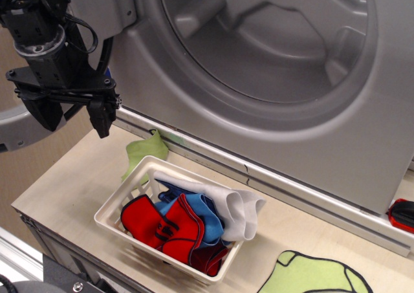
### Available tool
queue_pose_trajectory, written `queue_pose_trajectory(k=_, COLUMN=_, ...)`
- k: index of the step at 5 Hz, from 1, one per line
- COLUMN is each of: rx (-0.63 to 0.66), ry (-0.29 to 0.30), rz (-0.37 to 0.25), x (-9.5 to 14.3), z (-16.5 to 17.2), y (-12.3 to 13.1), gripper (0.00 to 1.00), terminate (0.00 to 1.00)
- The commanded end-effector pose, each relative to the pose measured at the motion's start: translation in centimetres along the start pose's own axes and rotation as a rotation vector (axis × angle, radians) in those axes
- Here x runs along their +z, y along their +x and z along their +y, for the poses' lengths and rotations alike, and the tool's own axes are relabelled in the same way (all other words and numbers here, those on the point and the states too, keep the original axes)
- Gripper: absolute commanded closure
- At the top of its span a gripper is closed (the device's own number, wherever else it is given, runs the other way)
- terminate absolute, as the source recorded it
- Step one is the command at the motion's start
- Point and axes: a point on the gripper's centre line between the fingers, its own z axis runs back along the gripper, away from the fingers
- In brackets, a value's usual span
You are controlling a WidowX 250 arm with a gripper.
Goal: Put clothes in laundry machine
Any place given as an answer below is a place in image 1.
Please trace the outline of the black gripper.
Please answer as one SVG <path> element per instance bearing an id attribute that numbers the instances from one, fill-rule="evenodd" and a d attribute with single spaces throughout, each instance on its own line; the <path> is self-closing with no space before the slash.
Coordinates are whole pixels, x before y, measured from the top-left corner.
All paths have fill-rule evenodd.
<path id="1" fill-rule="evenodd" d="M 109 136 L 115 109 L 121 104 L 112 78 L 94 70 L 85 58 L 71 63 L 67 54 L 56 58 L 31 56 L 27 62 L 27 67 L 8 71 L 6 78 L 15 83 L 25 107 L 45 129 L 55 131 L 61 122 L 63 109 L 57 102 L 73 103 L 87 105 L 98 136 Z"/>

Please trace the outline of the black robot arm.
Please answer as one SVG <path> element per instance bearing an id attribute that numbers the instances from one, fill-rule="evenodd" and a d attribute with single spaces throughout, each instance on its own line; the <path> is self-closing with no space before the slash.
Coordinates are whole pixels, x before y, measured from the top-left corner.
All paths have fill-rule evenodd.
<path id="1" fill-rule="evenodd" d="M 98 36 L 85 21 L 67 11 L 71 0 L 1 0 L 1 25 L 14 40 L 26 67 L 7 72 L 7 80 L 29 113 L 55 131 L 86 107 L 100 138 L 109 135 L 121 99 L 106 74 L 113 39 L 105 39 L 96 69 L 89 54 Z"/>

